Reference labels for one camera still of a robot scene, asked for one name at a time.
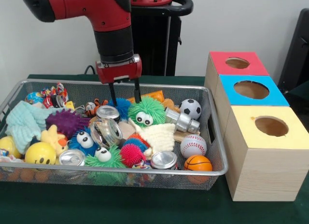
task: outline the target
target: stacked boxes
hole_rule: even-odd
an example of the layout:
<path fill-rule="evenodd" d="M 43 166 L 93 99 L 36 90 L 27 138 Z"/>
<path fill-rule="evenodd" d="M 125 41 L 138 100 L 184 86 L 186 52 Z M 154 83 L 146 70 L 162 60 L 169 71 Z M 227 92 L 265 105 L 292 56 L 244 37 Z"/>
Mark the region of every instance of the stacked boxes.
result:
<path fill-rule="evenodd" d="M 234 201 L 293 201 L 309 169 L 309 134 L 255 53 L 210 52 L 210 88 Z"/>

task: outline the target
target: round hole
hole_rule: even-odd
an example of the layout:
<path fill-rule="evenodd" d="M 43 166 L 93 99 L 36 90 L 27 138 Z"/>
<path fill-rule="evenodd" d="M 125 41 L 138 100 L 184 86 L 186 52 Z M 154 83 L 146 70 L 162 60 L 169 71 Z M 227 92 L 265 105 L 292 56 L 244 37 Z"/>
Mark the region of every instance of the round hole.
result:
<path fill-rule="evenodd" d="M 284 136 L 289 132 L 287 124 L 276 117 L 264 116 L 255 119 L 256 127 L 269 136 Z"/>
<path fill-rule="evenodd" d="M 225 63 L 232 67 L 232 68 L 236 68 L 236 69 L 245 69 L 247 68 L 250 63 L 248 61 L 246 61 L 245 59 L 239 58 L 239 57 L 229 57 Z"/>
<path fill-rule="evenodd" d="M 264 99 L 269 95 L 269 90 L 261 83 L 241 81 L 234 85 L 234 90 L 248 98 Z"/>

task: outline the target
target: red fuzzy ball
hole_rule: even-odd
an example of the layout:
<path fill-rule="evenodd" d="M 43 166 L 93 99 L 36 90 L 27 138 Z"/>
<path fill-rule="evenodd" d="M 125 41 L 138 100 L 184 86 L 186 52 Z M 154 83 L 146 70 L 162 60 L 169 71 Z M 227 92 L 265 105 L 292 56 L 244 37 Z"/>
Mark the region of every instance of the red fuzzy ball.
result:
<path fill-rule="evenodd" d="M 120 150 L 120 155 L 123 159 L 122 163 L 128 168 L 133 167 L 133 165 L 139 163 L 141 160 L 146 160 L 140 148 L 132 143 L 124 145 Z"/>

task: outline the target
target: yellow ball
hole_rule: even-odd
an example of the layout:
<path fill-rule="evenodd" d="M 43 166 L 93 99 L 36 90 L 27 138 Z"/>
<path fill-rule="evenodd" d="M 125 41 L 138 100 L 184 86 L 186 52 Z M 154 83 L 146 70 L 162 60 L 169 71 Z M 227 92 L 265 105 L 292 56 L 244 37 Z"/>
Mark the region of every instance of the yellow ball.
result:
<path fill-rule="evenodd" d="M 3 137 L 0 140 L 0 149 L 7 150 L 9 155 L 13 155 L 17 159 L 21 158 L 21 154 L 17 150 L 12 136 Z"/>
<path fill-rule="evenodd" d="M 35 143 L 31 145 L 26 151 L 26 163 L 54 165 L 55 161 L 56 151 L 49 143 Z"/>

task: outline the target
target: red box top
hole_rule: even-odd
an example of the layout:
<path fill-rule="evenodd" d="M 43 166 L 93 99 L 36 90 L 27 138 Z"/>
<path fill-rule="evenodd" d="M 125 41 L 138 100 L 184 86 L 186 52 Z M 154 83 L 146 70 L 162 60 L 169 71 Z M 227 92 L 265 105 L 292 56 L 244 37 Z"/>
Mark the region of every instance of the red box top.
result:
<path fill-rule="evenodd" d="M 255 52 L 210 52 L 218 74 L 269 76 Z"/>

